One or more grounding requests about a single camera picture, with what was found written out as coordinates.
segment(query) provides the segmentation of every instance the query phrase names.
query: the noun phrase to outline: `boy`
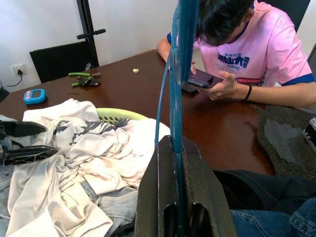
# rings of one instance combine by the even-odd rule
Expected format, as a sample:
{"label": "boy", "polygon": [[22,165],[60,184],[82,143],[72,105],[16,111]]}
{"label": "boy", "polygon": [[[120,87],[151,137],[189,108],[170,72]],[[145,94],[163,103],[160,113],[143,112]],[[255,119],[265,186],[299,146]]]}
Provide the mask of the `boy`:
{"label": "boy", "polygon": [[[170,43],[169,34],[157,44],[164,60]],[[205,70],[223,79],[212,88],[198,89],[211,100],[316,106],[315,78],[294,25],[271,5],[257,0],[200,0],[194,48],[201,50]],[[282,87],[274,87],[276,82]]]}

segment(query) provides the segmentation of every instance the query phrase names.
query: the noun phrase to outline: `gray felt cloth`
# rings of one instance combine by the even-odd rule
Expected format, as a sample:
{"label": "gray felt cloth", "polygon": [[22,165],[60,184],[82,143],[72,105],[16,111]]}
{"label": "gray felt cloth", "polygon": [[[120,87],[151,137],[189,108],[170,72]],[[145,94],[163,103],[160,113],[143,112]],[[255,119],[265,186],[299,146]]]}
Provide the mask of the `gray felt cloth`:
{"label": "gray felt cloth", "polygon": [[316,114],[279,106],[256,106],[256,110],[260,115],[258,141],[268,153],[276,175],[316,181],[316,154],[303,136]]}

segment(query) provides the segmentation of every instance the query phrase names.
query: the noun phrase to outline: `dark hair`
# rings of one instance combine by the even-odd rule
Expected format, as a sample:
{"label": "dark hair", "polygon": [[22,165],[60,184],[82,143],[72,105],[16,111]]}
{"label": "dark hair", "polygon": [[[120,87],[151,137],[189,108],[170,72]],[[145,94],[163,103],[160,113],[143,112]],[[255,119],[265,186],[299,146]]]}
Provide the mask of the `dark hair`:
{"label": "dark hair", "polygon": [[224,44],[254,0],[200,0],[196,40],[211,46]]}

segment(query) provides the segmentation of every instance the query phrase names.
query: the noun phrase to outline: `hand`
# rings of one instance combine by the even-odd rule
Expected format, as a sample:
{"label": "hand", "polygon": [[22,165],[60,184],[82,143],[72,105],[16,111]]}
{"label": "hand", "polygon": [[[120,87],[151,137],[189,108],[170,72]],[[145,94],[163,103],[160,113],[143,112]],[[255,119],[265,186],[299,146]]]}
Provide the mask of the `hand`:
{"label": "hand", "polygon": [[222,82],[217,83],[212,88],[200,88],[197,90],[200,93],[206,94],[211,100],[222,100],[227,98],[234,98],[236,92],[237,82],[235,82],[235,75],[228,72],[219,72]]}
{"label": "hand", "polygon": [[191,72],[196,75],[197,74],[197,70],[196,68],[194,67],[194,64],[196,63],[196,61],[192,61],[192,64],[191,64]]}

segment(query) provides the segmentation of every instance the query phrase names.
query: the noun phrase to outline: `green basket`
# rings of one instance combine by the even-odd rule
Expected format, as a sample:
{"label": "green basket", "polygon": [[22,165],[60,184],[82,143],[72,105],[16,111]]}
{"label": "green basket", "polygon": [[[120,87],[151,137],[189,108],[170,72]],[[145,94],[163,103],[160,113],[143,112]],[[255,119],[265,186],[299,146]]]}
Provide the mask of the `green basket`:
{"label": "green basket", "polygon": [[100,121],[108,122],[108,123],[116,123],[120,119],[133,119],[133,120],[141,120],[147,119],[146,116],[140,115],[138,113],[128,111],[128,110],[121,110],[121,109],[114,109],[114,108],[97,108],[98,116]]}

